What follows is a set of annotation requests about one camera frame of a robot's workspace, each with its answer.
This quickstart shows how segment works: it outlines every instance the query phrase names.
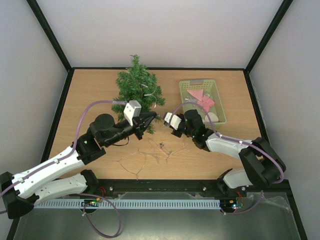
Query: gray floor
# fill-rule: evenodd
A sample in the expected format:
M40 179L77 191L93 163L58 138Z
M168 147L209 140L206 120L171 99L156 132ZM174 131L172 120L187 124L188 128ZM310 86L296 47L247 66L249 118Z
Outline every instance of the gray floor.
M292 213L266 203L259 204L251 212L235 216L224 216L218 210L124 209L120 212L123 228L117 240L300 239ZM113 210L98 209L89 217L103 233L113 235L117 231L118 220ZM21 218L14 239L102 240L105 238L91 229L78 209L34 209Z

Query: wall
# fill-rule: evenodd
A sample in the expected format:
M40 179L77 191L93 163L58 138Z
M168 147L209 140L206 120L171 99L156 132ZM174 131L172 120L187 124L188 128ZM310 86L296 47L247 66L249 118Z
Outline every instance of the wall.
M38 0L73 67L244 68L282 0Z
M319 8L293 1L250 74L310 240L319 239L320 222Z
M40 162L67 73L27 1L0 1L0 32L0 174L17 173Z

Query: plastic bin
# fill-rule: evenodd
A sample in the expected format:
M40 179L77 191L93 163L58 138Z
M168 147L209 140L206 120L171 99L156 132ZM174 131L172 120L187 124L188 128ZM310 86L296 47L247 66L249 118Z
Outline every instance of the plastic bin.
M186 98L191 97L191 95L187 92L188 89L192 90L201 90L203 89L203 93L209 93L210 98L214 101L214 105L209 108L209 112L213 112L219 119L219 122L214 122L214 126L216 129L221 128L224 124L226 124L227 119L222 107L221 99L218 93L217 85L215 80L213 79L195 79L195 80L185 80L179 82L180 86L180 94L181 100L183 103L187 102ZM198 113L201 115L202 119L206 115L203 111L201 111L200 107L187 104L182 107L183 113L188 110L196 109ZM209 122L205 122L205 126L211 128Z

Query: black metal frame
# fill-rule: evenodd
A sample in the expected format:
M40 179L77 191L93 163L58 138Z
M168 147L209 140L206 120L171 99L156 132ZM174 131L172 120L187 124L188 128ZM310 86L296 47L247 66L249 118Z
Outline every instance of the black metal frame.
M56 113L54 115L54 119L52 122L52 126L49 132L49 136L43 151L43 155L41 158L41 162L47 160L50 155L50 151L56 136L56 132L58 129L58 125L60 122L61 114L66 102L66 98L68 95L69 87L73 78L74 71L76 69L113 69L113 70L122 70L125 69L125 67L71 67L71 65L68 62L67 57L65 56L60 44L58 43L51 27L49 26L49 23L47 22L42 10L40 9L38 3L36 0L26 0L32 9L34 15L38 19L41 27L43 28L45 34L47 35L49 41L51 42L53 48L55 49L57 55L59 56L62 64L64 65L65 69L67 70L68 74L65 80L65 84L61 93L61 97L58 103L58 107L56 110ZM293 0L283 0L281 6L279 7L277 13L275 14L272 22L270 23L267 31L265 32L263 38L261 39L257 49L255 50L251 60L249 61L248 65L245 69L243 68L183 68L183 67L150 67L150 70L216 70L216 71L243 71L245 81L248 87L248 91L250 94L250 98L252 101L253 109L256 115L257 123L260 129L261 136L268 139L267 131L265 128L265 124L260 112L260 108L257 102L257 98L254 92L254 88L250 79L250 72L253 69L254 65L258 61L260 55L262 54L263 50L267 46L270 38L272 37L273 33L277 29L279 23L281 22L282 18L284 17L285 13L287 12L288 8L290 7ZM102 186L104 186L107 190L107 195L110 196L116 196L117 194L121 194L125 191L135 191L139 192L143 190L144 192L165 192L165 191L176 191L179 192L180 190L183 192L189 193L201 193L203 196L207 197L216 197L218 199L224 199L224 198L230 198L233 197L233 193L228 196L222 196L219 191L217 191L215 188L212 188L211 186L216 184L217 180L114 180L114 179L100 179L99 182ZM253 186L250 186L247 188L247 191L251 192L259 192L260 189L257 189ZM288 180L283 181L280 184L274 184L272 185L268 190L265 190L265 192L281 192L286 193L290 207L293 211L293 216L298 228L298 232L300 234L300 238L302 240L307 239L307 235L305 232L305 229L303 227L303 223L301 221L297 205L289 184ZM14 219L9 231L9 234L7 236L7 240L13 240L15 232L17 230L19 223L19 218Z

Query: green tree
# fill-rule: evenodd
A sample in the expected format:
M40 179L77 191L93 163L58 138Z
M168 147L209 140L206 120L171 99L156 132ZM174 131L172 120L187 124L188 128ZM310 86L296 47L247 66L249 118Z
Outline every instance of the green tree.
M116 84L119 87L119 96L114 98L115 101L137 100L141 104L141 112L150 112L153 103L157 106L163 106L166 100L162 97L162 90L157 86L157 77L148 72L148 68L139 63L140 57L138 55L131 55L131 62L133 67L129 67L128 71L118 73ZM125 106L113 105L112 111L118 114L118 120L122 121L124 116ZM146 130L153 134L155 129L152 124Z

